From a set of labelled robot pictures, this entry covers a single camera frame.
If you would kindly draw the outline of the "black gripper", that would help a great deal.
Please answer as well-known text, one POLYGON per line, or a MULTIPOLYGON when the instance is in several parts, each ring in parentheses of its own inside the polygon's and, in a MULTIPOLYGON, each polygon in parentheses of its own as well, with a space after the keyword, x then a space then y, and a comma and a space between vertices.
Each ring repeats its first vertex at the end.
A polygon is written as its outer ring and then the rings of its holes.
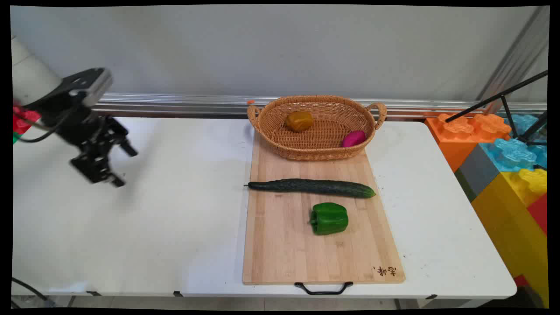
POLYGON ((27 105, 27 110, 39 114, 46 129, 28 144, 36 144, 57 136, 68 145, 78 149, 78 156, 70 160, 90 183, 108 182, 123 187, 125 181, 116 175, 109 164, 113 147, 120 147, 128 156, 138 152, 128 140, 128 130, 113 116, 98 115, 85 105, 85 95, 58 95, 44 97, 27 105))

